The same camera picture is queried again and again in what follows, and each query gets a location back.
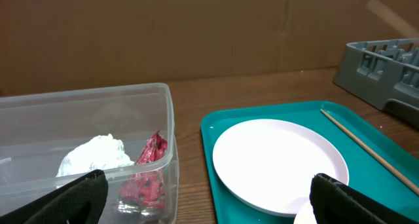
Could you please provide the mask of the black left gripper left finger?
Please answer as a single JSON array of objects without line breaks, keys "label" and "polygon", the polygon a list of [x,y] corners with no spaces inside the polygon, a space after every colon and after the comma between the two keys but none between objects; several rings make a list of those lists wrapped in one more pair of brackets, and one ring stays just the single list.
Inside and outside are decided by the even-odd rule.
[{"label": "black left gripper left finger", "polygon": [[1,216],[4,224],[98,224],[107,201],[102,170],[82,177]]}]

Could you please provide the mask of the small pink rice bowl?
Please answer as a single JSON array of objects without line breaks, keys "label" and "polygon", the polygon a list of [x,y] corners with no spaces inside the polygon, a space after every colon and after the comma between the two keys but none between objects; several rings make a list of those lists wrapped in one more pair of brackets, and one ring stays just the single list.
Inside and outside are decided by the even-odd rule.
[{"label": "small pink rice bowl", "polygon": [[317,224],[311,203],[306,202],[298,211],[293,224]]}]

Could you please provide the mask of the wooden chopstick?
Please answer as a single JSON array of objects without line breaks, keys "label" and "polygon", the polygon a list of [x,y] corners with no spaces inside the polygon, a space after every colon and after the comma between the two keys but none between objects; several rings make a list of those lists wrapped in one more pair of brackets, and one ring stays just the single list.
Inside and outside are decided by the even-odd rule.
[{"label": "wooden chopstick", "polygon": [[348,130],[335,118],[333,118],[328,112],[324,109],[320,109],[321,113],[326,116],[335,126],[337,126],[341,131],[343,131],[348,137],[355,141],[363,150],[365,150],[370,156],[372,156],[377,162],[379,162],[385,169],[392,173],[399,181],[406,185],[413,193],[418,195],[418,186],[416,186],[409,178],[404,176],[399,170],[394,168],[389,162],[383,159],[378,153],[372,150],[366,143],[360,140],[354,133]]}]

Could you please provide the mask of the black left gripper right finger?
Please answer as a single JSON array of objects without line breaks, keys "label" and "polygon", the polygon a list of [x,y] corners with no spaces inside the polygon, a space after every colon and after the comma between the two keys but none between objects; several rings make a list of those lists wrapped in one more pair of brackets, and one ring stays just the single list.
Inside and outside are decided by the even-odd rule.
[{"label": "black left gripper right finger", "polygon": [[318,224],[418,224],[323,173],[312,178],[310,204]]}]

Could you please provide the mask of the large pink plate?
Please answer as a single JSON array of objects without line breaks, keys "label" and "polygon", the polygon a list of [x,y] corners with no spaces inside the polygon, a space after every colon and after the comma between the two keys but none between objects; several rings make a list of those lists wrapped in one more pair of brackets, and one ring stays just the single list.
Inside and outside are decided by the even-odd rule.
[{"label": "large pink plate", "polygon": [[216,140],[213,167],[227,189],[267,214],[294,217],[309,200],[312,178],[323,173],[347,185],[338,149],[313,130],[277,119],[254,119]]}]

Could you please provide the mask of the white tissue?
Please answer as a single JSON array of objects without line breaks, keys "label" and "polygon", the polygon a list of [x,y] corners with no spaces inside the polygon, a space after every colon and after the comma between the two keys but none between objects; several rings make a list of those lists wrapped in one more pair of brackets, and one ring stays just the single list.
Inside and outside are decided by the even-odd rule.
[{"label": "white tissue", "polygon": [[96,136],[66,154],[56,177],[132,166],[134,163],[126,154],[121,140],[115,139],[112,134]]}]

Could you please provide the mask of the red foil snack wrapper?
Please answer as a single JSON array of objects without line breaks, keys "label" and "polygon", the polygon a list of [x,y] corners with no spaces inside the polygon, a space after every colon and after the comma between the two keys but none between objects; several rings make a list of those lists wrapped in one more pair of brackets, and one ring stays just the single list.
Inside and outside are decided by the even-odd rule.
[{"label": "red foil snack wrapper", "polygon": [[[147,140],[135,164],[156,162],[166,154],[167,148],[168,142],[156,132]],[[151,219],[163,212],[165,196],[163,169],[136,173],[120,186],[113,211],[123,217],[132,215],[139,219]]]}]

